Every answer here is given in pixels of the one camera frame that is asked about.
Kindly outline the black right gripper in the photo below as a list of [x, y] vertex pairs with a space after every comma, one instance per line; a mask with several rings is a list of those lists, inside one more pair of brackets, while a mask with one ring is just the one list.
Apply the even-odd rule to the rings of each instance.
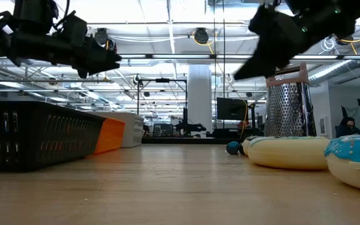
[[249, 30], [259, 36], [256, 50], [235, 73], [235, 80], [268, 78], [274, 68], [282, 69], [306, 46], [307, 37], [291, 16], [271, 4], [262, 4], [249, 23]]

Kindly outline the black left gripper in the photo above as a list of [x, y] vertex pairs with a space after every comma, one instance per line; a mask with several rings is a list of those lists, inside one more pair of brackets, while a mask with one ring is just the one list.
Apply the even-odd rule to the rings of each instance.
[[83, 29], [55, 32], [52, 36], [17, 31], [11, 37], [9, 58], [17, 66], [23, 59], [70, 65], [80, 78], [87, 78], [89, 72], [120, 68], [122, 57], [112, 39], [90, 35], [85, 44], [85, 34]]

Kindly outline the chocolate frosted toy donut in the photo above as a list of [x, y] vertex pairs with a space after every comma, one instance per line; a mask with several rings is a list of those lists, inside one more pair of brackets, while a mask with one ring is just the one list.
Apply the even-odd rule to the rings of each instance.
[[242, 143], [239, 144], [239, 153], [245, 156], [248, 156], [248, 147], [249, 147], [249, 143], [256, 139], [257, 136], [249, 136], [247, 137]]

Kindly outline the small dark blue ball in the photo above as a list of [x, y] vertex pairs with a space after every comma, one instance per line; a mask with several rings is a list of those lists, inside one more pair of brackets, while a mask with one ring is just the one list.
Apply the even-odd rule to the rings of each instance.
[[226, 151], [230, 155], [236, 155], [239, 152], [239, 143], [237, 141], [232, 141], [226, 145]]

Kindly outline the mint frosted toy donut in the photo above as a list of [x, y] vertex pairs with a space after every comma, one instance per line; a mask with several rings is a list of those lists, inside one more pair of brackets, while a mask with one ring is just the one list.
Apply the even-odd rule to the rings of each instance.
[[257, 137], [249, 143], [248, 158], [270, 168], [325, 170], [324, 151], [329, 142], [320, 136]]

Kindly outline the black monitor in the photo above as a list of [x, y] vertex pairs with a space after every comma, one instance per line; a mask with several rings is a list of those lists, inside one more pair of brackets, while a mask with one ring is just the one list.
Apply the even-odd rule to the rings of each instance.
[[216, 102], [218, 119], [243, 121], [248, 118], [247, 105], [242, 99], [218, 97]]

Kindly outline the orange plastic basket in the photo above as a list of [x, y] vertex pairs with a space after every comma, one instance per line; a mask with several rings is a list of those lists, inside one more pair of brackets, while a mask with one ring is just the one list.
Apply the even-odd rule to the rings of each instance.
[[117, 150], [121, 147], [125, 122], [106, 118], [102, 124], [94, 155]]

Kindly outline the white translucent plastic bin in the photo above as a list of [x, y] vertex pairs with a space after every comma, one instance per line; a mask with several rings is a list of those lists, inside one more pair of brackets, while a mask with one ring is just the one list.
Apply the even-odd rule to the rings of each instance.
[[142, 144], [144, 119], [130, 112], [92, 112], [93, 115], [125, 122], [124, 136], [120, 148], [133, 148]]

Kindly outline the white building pillar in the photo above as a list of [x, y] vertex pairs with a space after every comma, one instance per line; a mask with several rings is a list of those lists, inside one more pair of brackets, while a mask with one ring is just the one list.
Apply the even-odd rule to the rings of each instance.
[[192, 64], [187, 76], [187, 119], [191, 124], [202, 124], [206, 130], [192, 132], [193, 136], [207, 138], [212, 132], [212, 72], [208, 64]]

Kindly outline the black plastic basket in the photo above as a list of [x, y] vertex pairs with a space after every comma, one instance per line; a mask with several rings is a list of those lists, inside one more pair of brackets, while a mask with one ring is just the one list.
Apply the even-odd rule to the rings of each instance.
[[37, 101], [0, 101], [0, 171], [33, 171], [90, 156], [105, 119]]

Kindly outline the black background robot station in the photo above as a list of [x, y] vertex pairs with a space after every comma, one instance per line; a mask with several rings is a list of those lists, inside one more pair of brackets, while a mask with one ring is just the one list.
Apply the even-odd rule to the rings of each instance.
[[139, 76], [134, 78], [135, 83], [137, 84], [137, 114], [139, 114], [140, 106], [140, 92], [150, 83], [176, 83], [182, 92], [185, 93], [184, 107], [182, 111], [182, 119], [179, 124], [175, 125], [177, 131], [179, 131], [181, 136], [191, 137], [192, 132], [206, 131], [206, 128], [202, 124], [189, 124], [188, 121], [188, 82], [185, 79], [169, 79], [169, 78], [156, 78], [156, 79], [141, 79]]

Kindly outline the person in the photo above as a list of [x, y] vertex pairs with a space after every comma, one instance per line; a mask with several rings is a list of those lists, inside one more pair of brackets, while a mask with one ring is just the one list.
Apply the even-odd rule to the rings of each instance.
[[355, 120], [352, 117], [344, 117], [336, 128], [336, 137], [360, 134], [360, 129], [355, 126]]

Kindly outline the blue frosted toy donut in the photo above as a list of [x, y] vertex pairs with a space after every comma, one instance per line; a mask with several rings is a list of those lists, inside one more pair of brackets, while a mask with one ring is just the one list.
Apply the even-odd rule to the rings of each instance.
[[360, 135], [332, 139], [324, 151], [324, 157], [335, 178], [360, 189]]

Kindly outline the black aluminium table frame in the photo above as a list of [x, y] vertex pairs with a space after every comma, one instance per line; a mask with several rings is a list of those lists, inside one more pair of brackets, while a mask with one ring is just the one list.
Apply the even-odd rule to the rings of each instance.
[[196, 138], [196, 137], [143, 137], [143, 144], [228, 144], [243, 140], [234, 138]]

